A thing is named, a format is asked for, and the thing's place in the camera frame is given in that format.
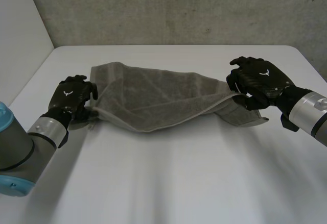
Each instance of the white wall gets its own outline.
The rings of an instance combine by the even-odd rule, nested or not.
[[[0,101],[11,104],[52,50],[33,0],[0,0]]]

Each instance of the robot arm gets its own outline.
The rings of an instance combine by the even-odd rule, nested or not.
[[[91,116],[85,102],[98,98],[85,76],[68,77],[57,87],[47,113],[26,133],[13,113],[0,103],[0,193],[25,196],[36,184],[56,149],[68,140],[71,121]]]
[[[235,96],[236,103],[248,110],[277,106],[284,128],[299,128],[327,146],[327,98],[294,83],[269,61],[239,57],[230,62],[239,65],[227,77],[231,90],[243,94]]]

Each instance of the white table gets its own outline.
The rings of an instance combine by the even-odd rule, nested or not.
[[[327,84],[289,46],[65,46],[55,49],[13,102],[25,129],[61,80],[119,61],[225,80],[239,56],[273,62],[300,87]],[[233,127],[214,115],[137,134],[107,122],[73,131],[33,192],[0,195],[0,223],[326,223],[327,148],[270,121]]]

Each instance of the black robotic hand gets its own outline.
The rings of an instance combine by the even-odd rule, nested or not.
[[[296,102],[311,90],[296,87],[294,83],[275,65],[264,59],[239,57],[230,62],[239,65],[227,76],[231,90],[249,93],[234,96],[233,100],[247,110],[265,109],[277,106],[281,111],[281,121],[284,128],[298,131],[299,127],[289,119],[289,114]]]
[[[86,76],[76,75],[61,81],[51,98],[49,111],[60,108],[69,113],[72,120],[83,121],[88,119],[91,111],[84,106],[90,100],[91,93],[93,99],[98,99],[98,89],[96,84],[84,80],[86,80]]]
[[[227,76],[227,83],[231,90],[243,94],[235,96],[234,101],[247,110],[265,109],[276,106],[276,100],[286,87],[294,83],[275,65],[263,59],[253,57],[239,57],[230,62],[239,65]]]

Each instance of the towel fold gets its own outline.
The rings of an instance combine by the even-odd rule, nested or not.
[[[99,119],[136,132],[152,132],[215,113],[234,126],[268,121],[258,110],[248,111],[232,97],[240,95],[226,82],[193,72],[129,67],[112,62],[92,67],[90,81],[99,99],[90,106]]]

